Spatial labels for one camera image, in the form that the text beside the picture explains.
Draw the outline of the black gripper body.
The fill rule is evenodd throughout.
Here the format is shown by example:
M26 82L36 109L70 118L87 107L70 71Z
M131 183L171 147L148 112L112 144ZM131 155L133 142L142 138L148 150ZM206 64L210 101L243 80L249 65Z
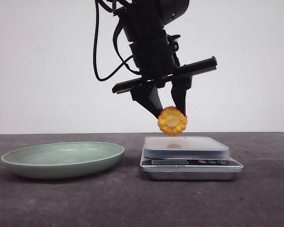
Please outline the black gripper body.
M216 70L217 59L214 56L181 66L177 57L178 38L180 35L164 35L160 39L130 44L140 77L114 85L113 93L128 92L143 85L162 88L166 82L179 83L183 78Z

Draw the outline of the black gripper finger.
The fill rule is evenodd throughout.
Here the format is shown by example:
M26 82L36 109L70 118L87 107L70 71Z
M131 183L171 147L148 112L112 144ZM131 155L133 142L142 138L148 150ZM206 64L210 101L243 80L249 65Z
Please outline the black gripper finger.
M192 86L192 77L172 80L171 96L176 108L186 115L186 91Z
M134 87L130 93L133 101L138 102L156 118L159 117L163 108L155 85L142 84Z

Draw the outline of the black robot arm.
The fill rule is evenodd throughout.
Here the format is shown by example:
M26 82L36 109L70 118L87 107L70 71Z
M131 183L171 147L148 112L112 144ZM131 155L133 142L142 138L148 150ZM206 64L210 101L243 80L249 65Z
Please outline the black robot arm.
M124 30L139 69L140 78L115 84L113 93L130 92L132 99L156 118L163 110L158 89L172 83L171 96L176 108L186 113L186 91L192 76L215 70L215 57L181 66L176 52L179 35L168 35L164 26L185 13L187 0L134 0L114 11L119 17L113 41Z

